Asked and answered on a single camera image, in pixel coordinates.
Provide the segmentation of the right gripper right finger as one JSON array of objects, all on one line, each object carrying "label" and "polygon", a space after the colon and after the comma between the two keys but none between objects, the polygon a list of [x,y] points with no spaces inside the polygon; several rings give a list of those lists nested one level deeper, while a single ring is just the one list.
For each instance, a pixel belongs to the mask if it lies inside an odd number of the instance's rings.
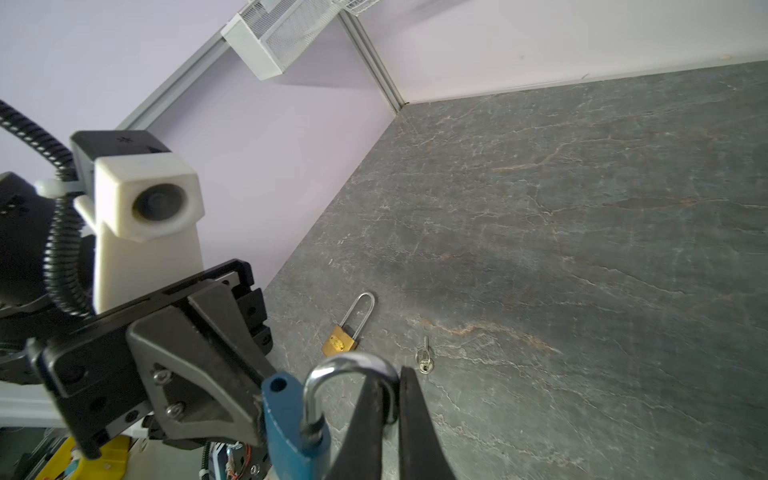
[{"label": "right gripper right finger", "polygon": [[399,478],[455,479],[447,461],[417,378],[410,367],[400,370]]}]

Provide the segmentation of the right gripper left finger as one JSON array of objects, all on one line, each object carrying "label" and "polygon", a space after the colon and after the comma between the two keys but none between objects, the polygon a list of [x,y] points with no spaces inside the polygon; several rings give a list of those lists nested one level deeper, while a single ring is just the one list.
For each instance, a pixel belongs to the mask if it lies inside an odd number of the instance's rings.
[{"label": "right gripper left finger", "polygon": [[379,480],[388,400],[378,380],[367,378],[348,425],[344,442],[325,476],[330,480]]}]

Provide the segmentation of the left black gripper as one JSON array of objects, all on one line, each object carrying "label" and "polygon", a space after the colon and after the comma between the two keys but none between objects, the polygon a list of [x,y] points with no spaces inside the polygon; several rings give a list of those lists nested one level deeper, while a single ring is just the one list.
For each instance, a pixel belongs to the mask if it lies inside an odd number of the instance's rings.
[{"label": "left black gripper", "polygon": [[26,355],[89,459],[152,415],[165,441],[266,443],[272,337],[250,265],[234,259],[98,315]]}]

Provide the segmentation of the blue padlock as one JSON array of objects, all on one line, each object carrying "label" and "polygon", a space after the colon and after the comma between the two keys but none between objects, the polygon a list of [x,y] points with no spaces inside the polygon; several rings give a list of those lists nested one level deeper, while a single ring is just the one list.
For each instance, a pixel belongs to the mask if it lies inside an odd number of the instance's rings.
[{"label": "blue padlock", "polygon": [[278,372],[262,382],[269,458],[280,479],[321,479],[330,469],[331,435],[316,398],[320,387],[343,374],[362,374],[383,389],[386,424],[399,414],[399,375],[387,360],[347,352],[317,364],[304,382]]}]

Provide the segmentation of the small silver key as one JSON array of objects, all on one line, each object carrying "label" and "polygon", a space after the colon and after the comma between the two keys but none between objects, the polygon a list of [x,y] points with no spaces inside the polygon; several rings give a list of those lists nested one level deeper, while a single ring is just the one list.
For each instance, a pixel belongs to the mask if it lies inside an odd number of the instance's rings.
[{"label": "small silver key", "polygon": [[428,375],[433,371],[433,350],[431,349],[428,336],[423,338],[422,345],[415,354],[415,362],[417,364],[418,371],[421,374]]}]

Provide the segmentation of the brass padlock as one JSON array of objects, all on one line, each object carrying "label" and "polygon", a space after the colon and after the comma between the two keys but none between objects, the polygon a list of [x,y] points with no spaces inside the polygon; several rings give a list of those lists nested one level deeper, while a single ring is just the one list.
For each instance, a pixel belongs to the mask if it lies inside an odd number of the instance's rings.
[{"label": "brass padlock", "polygon": [[[337,354],[354,351],[359,344],[359,337],[372,316],[377,304],[376,296],[373,292],[364,291],[360,293],[346,311],[342,320],[334,325],[333,330],[326,339],[321,348],[321,352],[326,357]],[[356,328],[352,329],[348,323],[355,313],[362,313],[363,316]]]}]

